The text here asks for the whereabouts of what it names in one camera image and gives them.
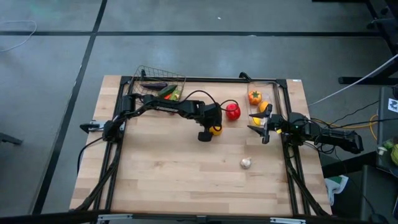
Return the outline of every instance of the purple eggplant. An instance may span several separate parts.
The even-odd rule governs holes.
[[[145,83],[145,84],[140,84],[140,86],[147,88],[148,90],[154,90],[154,91],[160,91],[163,90],[164,88],[167,87],[166,82],[162,83]]]

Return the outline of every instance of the yellow cable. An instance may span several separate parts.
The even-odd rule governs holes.
[[[373,115],[373,116],[371,117],[371,119],[369,120],[369,123],[370,123],[370,124],[372,123],[372,120],[373,120],[373,118],[375,118],[375,117],[377,117],[377,114],[375,114],[375,115]],[[374,134],[373,128],[372,128],[371,125],[369,125],[369,129],[371,130],[371,133],[372,133],[372,135],[373,135],[373,137],[374,137],[374,140],[377,141],[377,137],[376,137],[376,135]]]
[[[340,127],[340,125],[331,124],[331,123],[328,123],[328,122],[321,121],[321,120],[319,120],[319,119],[313,119],[313,120],[314,120],[314,121],[318,121],[319,123],[326,123],[326,124],[329,124],[330,126],[333,126],[333,127]],[[343,127],[343,128],[344,128],[344,129],[367,128],[367,127],[371,127],[371,126],[374,125],[374,124],[377,124],[377,122],[369,123],[369,124],[366,124],[366,125],[360,125],[360,126],[347,126],[347,127]]]

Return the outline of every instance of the sticker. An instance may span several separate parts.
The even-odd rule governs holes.
[[[398,101],[389,98],[388,99],[388,109],[395,113],[398,113]]]

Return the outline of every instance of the orange bell pepper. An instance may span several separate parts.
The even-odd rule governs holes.
[[[252,105],[257,105],[261,102],[261,92],[259,91],[250,91],[249,93],[249,102]]]

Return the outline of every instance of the yellow lemon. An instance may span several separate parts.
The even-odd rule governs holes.
[[[266,102],[266,101],[261,102],[259,105],[260,113],[264,112],[266,110],[267,106],[268,106],[268,102]]]
[[[215,128],[211,127],[209,129],[210,133],[213,133],[213,135],[217,136],[220,135],[223,132],[223,128],[219,126],[215,126]]]
[[[253,123],[255,125],[261,125],[261,119],[260,118],[253,118]]]

